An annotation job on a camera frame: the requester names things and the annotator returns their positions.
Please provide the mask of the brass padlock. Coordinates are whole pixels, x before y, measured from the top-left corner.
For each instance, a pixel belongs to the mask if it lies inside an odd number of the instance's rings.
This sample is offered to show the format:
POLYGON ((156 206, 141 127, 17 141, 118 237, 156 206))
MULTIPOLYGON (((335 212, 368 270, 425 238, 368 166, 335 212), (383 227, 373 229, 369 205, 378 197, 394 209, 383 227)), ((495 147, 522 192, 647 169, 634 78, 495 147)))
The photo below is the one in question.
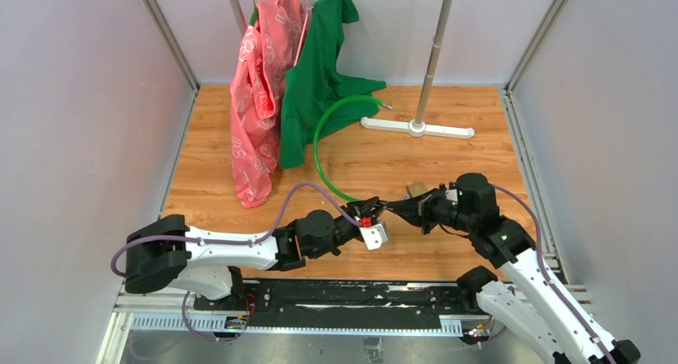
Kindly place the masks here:
POLYGON ((414 182, 411 184, 408 184, 406 187, 407 194, 410 198, 414 198, 416 196, 420 196, 422 194, 425 194, 428 189, 426 185, 423 182, 414 182))

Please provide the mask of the green cable lock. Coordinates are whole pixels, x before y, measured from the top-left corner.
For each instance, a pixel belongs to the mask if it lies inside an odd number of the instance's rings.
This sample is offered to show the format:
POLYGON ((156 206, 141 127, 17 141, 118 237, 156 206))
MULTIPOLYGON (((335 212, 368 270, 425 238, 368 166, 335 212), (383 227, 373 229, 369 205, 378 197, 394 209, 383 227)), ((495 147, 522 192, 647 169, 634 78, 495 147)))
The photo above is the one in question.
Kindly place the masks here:
POLYGON ((365 96, 365 95, 354 95, 354 96, 342 98, 338 102, 335 102, 334 104, 332 104, 331 107, 328 108, 327 111, 323 113, 318 124, 316 125, 314 133, 313 133, 313 140, 312 140, 312 148, 313 148, 312 155, 313 155, 313 162, 314 162, 315 169, 318 172, 323 183, 336 196, 344 199, 347 202, 358 201, 358 198, 354 198, 352 196, 345 194, 344 192, 342 192, 341 190, 336 188, 334 184, 331 183, 331 181, 329 180, 329 178, 327 177, 327 175, 323 171, 321 163, 320 163, 320 159, 319 159, 319 155, 318 155, 318 143, 319 143, 320 138, 321 138, 321 132, 322 132, 325 124, 329 120, 329 117, 339 108, 341 108, 341 107, 343 107, 343 106, 345 106, 349 103, 353 103, 353 102, 370 102, 370 103, 373 103, 376 106, 379 106, 381 108, 385 108, 387 110, 393 111, 393 107, 391 105, 385 103, 384 101, 382 101, 378 98, 375 98, 375 97, 372 97, 372 96, 365 96))

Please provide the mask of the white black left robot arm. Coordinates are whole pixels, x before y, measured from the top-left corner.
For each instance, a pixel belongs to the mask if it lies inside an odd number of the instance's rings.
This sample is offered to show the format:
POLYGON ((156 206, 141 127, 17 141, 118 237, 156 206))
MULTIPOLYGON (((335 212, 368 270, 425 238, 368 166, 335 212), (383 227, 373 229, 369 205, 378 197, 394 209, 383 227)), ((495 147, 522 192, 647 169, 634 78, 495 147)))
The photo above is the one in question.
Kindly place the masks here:
POLYGON ((290 271, 307 260, 338 256, 347 242, 358 240, 370 250, 388 241, 379 219, 385 202, 377 197, 350 202, 334 217, 314 210, 271 233, 219 233, 189 226, 182 214, 172 214, 130 234, 121 254, 122 273, 130 294, 174 288, 215 300, 225 310, 245 300, 241 268, 290 271))

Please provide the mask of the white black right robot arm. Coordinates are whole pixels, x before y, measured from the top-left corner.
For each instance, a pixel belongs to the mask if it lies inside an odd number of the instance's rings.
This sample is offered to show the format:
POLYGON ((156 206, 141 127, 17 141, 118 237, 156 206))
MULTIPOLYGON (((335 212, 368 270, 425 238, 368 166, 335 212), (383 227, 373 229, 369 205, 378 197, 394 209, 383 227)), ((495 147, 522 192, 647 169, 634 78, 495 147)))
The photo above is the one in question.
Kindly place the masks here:
POLYGON ((546 265, 542 237, 533 238, 519 222, 501 214, 499 190, 483 174, 467 173, 386 208, 423 234, 434 226, 465 232, 474 250, 526 299, 517 299, 491 270, 478 266, 457 279, 457 305, 467 314, 490 314, 543 362, 639 362, 639 348, 596 322, 546 265))

